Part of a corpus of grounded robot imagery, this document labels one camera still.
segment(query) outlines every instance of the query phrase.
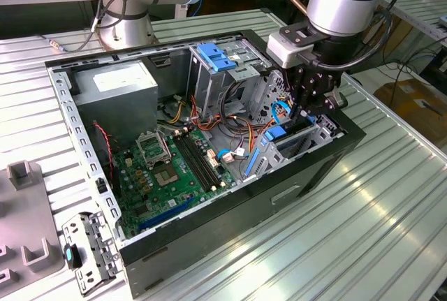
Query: yellow wire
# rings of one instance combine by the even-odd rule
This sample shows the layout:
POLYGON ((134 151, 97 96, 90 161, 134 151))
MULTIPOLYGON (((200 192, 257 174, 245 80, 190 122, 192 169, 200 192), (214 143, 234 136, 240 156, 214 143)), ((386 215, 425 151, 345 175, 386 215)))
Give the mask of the yellow wire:
POLYGON ((234 118, 241 119, 242 121, 247 123, 247 126, 249 127, 249 151, 251 152, 251 126, 250 126, 250 123, 246 119, 238 117, 238 116, 234 116, 234 118))
POLYGON ((174 123, 176 123, 180 119, 180 115, 182 113, 182 107, 183 107, 183 104, 180 103, 179 104, 179 110, 177 111, 177 114, 175 115, 174 119, 172 119, 172 120, 170 120, 168 122, 169 124, 174 124, 174 123))

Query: blue pcie slot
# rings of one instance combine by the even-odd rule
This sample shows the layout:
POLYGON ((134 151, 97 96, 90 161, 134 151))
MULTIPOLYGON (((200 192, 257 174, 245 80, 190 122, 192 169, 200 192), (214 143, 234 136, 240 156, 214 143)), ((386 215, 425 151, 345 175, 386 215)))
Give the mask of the blue pcie slot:
POLYGON ((152 217, 151 219, 148 219, 138 225, 138 230, 141 231, 146 228, 151 228, 152 226, 157 225, 158 223, 161 223, 165 221, 166 219, 169 219, 172 216, 175 216, 179 214, 180 212, 183 212, 184 210, 188 209, 189 204, 194 200, 195 198, 189 198, 187 201, 183 202, 181 205, 178 205, 177 207, 174 207, 172 209, 169 209, 167 212, 162 212, 160 215, 152 217))

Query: red wire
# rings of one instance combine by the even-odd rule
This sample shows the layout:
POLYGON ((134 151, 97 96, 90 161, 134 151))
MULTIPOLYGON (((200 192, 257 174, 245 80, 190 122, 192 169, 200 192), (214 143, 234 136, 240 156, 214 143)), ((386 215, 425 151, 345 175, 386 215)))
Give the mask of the red wire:
POLYGON ((101 128, 101 126, 97 123, 93 123, 93 125, 98 128, 98 130, 103 134, 104 139, 105 139, 105 143, 107 144, 107 150, 109 153, 109 164, 110 164, 110 181, 112 181, 113 179, 113 173, 112 173, 112 169, 113 169, 113 162, 112 162, 112 149, 110 148, 110 141, 108 138, 108 134, 105 132, 105 130, 103 128, 101 128))

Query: gray tray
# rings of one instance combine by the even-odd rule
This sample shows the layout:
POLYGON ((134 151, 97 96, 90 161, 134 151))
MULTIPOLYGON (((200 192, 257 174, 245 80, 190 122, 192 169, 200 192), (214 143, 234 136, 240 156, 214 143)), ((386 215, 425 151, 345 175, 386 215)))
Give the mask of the gray tray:
POLYGON ((41 168, 0 171, 0 298, 64 266, 41 168))

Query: side panel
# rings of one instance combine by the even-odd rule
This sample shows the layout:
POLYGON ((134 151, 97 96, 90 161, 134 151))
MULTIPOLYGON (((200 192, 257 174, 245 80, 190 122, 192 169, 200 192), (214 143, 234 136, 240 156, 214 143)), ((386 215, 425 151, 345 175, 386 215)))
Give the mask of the side panel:
MULTIPOLYGON (((127 265, 125 268, 132 296, 138 297, 164 279, 186 269, 234 237, 253 228, 283 207, 301 198, 315 188, 337 164, 338 160, 349 153, 358 142, 352 142, 339 153, 327 156, 316 163, 309 163, 311 166, 302 169, 288 179, 245 200, 242 204, 211 219, 191 232, 185 233, 148 256, 127 265)), ((252 194, 245 189, 239 191, 245 192, 247 196, 252 194)))

